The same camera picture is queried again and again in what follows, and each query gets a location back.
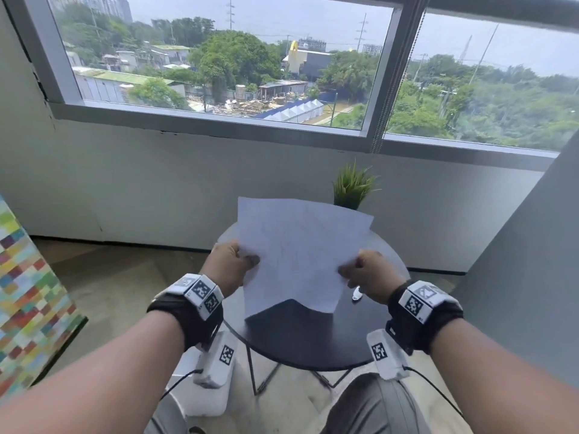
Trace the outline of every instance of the gray partition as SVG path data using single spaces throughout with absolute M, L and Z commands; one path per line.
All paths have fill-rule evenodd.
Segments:
M 579 387 L 579 132 L 453 294 L 468 321 Z

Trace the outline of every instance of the person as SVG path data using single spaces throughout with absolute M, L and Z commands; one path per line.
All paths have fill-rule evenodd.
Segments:
M 227 297 L 257 263 L 255 257 L 240 257 L 239 245 L 230 242 L 213 248 L 201 274 Z M 406 283 L 380 253 L 370 250 L 360 251 L 339 273 L 350 288 L 359 285 L 383 304 Z M 159 403 L 185 345 L 174 315 L 153 310 L 126 333 L 0 407 L 2 433 L 185 433 L 181 413 L 166 400 L 170 395 Z M 579 432 L 576 389 L 529 365 L 466 320 L 445 324 L 428 351 L 475 434 Z M 330 410 L 322 433 L 379 432 L 423 434 L 429 429 L 400 382 L 364 374 Z

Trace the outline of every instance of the floor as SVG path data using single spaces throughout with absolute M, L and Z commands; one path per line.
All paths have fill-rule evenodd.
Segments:
M 37 240 L 42 255 L 68 289 L 89 322 L 50 372 L 59 371 L 84 354 L 123 333 L 138 321 L 150 299 L 186 272 L 200 269 L 203 253 L 139 247 L 111 247 Z M 414 274 L 451 291 L 460 277 L 429 273 Z M 252 354 L 256 382 L 261 383 L 274 363 Z M 329 409 L 349 382 L 364 372 L 375 371 L 370 364 L 351 372 L 330 391 L 310 373 L 282 366 L 263 395 L 255 398 L 245 350 L 237 350 L 228 407 L 223 416 L 190 418 L 208 434 L 318 433 Z M 443 380 L 430 358 L 416 352 L 409 365 L 424 373 L 447 396 Z M 330 381 L 340 372 L 325 374 Z M 423 411 L 433 434 L 471 433 L 468 425 L 422 378 L 403 380 Z

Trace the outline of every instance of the window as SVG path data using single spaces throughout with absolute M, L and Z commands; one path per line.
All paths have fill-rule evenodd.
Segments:
M 579 129 L 577 47 L 575 33 L 427 11 L 387 132 L 560 151 Z
M 83 99 L 356 130 L 392 12 L 335 0 L 48 1 Z

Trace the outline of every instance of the qr code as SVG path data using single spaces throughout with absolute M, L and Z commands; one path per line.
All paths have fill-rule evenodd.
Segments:
M 223 350 L 221 350 L 221 356 L 219 357 L 219 360 L 224 364 L 230 365 L 231 358 L 233 358 L 233 349 L 224 344 Z
M 416 297 L 410 297 L 404 308 L 414 316 L 417 316 L 420 310 L 422 309 L 423 303 L 417 299 Z
M 430 286 L 422 286 L 416 292 L 414 292 L 418 297 L 421 297 L 425 300 L 430 299 L 430 297 L 437 294 L 435 290 L 433 290 Z
M 197 294 L 197 297 L 200 299 L 204 299 L 209 292 L 211 292 L 211 288 L 207 286 L 205 283 L 201 282 L 200 280 L 197 281 L 191 288 L 191 291 Z
M 173 283 L 173 285 L 174 286 L 183 286 L 184 288 L 188 288 L 192 285 L 192 283 L 194 281 L 195 281 L 195 279 L 192 279 L 191 277 L 181 277 L 175 283 Z
M 384 349 L 384 345 L 382 343 L 374 344 L 372 346 L 372 352 L 374 353 L 374 358 L 376 358 L 377 361 L 387 357 L 386 350 Z
M 219 306 L 219 300 L 215 297 L 215 294 L 211 294 L 207 299 L 203 302 L 205 307 L 207 308 L 207 312 L 212 313 L 217 306 Z

